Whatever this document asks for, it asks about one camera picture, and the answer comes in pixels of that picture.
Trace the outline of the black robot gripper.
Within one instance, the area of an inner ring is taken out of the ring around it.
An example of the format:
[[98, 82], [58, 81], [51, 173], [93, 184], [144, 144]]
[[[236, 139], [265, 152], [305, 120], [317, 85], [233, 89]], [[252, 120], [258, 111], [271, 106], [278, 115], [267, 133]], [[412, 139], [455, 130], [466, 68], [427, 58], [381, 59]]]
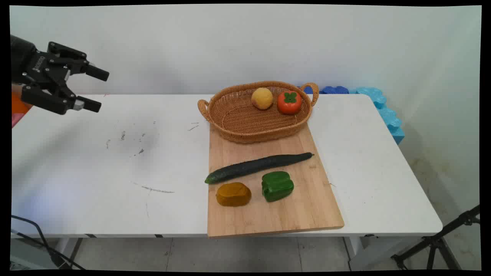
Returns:
[[86, 74], [107, 81], [109, 72], [87, 60], [87, 54], [56, 42], [46, 51], [11, 35], [11, 82], [27, 104], [65, 115], [68, 110], [99, 112], [102, 103], [76, 95], [68, 88], [70, 74]]

